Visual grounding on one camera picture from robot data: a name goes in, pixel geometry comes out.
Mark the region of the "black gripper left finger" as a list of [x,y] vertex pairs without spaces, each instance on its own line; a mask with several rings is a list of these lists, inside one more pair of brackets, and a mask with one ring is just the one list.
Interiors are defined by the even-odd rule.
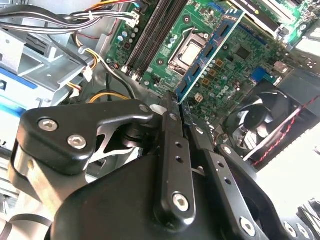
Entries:
[[158,150],[156,218],[167,227],[187,227],[195,220],[196,204],[180,110],[171,92],[153,109],[129,99],[28,110],[18,126],[11,182],[55,214],[86,186],[90,163],[117,147],[138,147],[149,155]]

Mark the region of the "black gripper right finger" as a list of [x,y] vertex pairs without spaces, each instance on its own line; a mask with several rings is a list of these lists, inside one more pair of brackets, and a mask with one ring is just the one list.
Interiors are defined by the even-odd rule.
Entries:
[[314,240],[297,215],[279,213],[258,183],[257,174],[228,145],[213,146],[198,127],[187,103],[180,105],[183,129],[191,145],[191,164],[202,167],[222,216],[226,240]]

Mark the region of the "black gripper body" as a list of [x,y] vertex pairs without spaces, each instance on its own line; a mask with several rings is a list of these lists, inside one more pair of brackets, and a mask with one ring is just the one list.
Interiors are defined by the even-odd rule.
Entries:
[[159,160],[140,157],[78,189],[55,215],[52,240],[239,240],[206,178],[194,172],[196,217],[173,232],[154,213]]

